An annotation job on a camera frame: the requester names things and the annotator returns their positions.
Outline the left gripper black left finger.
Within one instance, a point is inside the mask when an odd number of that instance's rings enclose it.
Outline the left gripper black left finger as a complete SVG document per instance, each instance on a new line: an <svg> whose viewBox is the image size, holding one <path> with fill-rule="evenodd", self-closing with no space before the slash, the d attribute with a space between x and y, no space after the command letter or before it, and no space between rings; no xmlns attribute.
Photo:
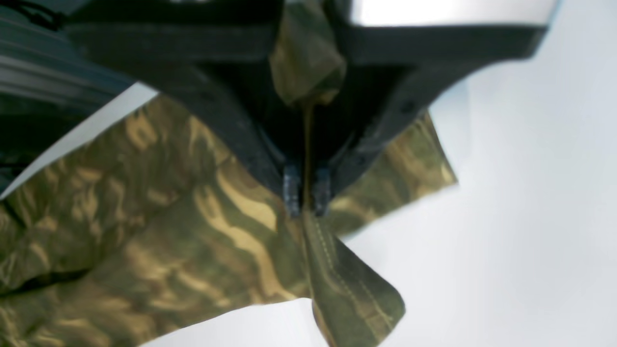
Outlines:
<svg viewBox="0 0 617 347"><path fill-rule="evenodd" d="M302 120L268 61L282 0L91 0L64 29L89 61L185 106L249 173L301 213Z"/></svg>

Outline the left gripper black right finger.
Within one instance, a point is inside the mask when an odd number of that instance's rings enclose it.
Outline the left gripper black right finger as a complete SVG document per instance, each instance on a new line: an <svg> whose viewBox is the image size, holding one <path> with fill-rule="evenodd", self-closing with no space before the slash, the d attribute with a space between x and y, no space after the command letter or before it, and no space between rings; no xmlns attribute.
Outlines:
<svg viewBox="0 0 617 347"><path fill-rule="evenodd" d="M313 111L317 216L441 94L531 57L550 26L548 0L327 0L325 12L346 71L333 101Z"/></svg>

